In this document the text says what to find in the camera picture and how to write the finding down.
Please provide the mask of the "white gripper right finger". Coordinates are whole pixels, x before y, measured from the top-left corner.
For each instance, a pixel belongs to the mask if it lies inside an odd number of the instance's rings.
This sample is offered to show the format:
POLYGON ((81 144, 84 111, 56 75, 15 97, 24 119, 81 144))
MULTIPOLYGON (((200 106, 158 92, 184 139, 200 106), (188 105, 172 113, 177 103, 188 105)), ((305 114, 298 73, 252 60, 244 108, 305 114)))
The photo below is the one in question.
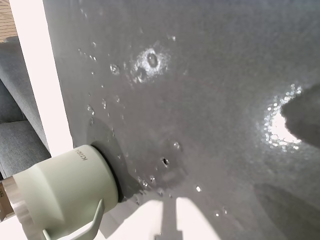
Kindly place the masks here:
POLYGON ((202 211, 187 197, 176 199, 176 228, 183 240, 221 239, 202 211))

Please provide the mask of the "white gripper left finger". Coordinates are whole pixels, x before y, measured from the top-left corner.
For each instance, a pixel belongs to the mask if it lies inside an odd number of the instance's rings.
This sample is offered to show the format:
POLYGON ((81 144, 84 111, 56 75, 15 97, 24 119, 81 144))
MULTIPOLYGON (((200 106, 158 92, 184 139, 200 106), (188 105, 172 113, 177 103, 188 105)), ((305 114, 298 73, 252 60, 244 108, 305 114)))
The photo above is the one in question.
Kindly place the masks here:
POLYGON ((161 232, 164 204, 149 200, 142 205, 132 201, 119 203, 103 215, 101 240, 153 240, 161 232))

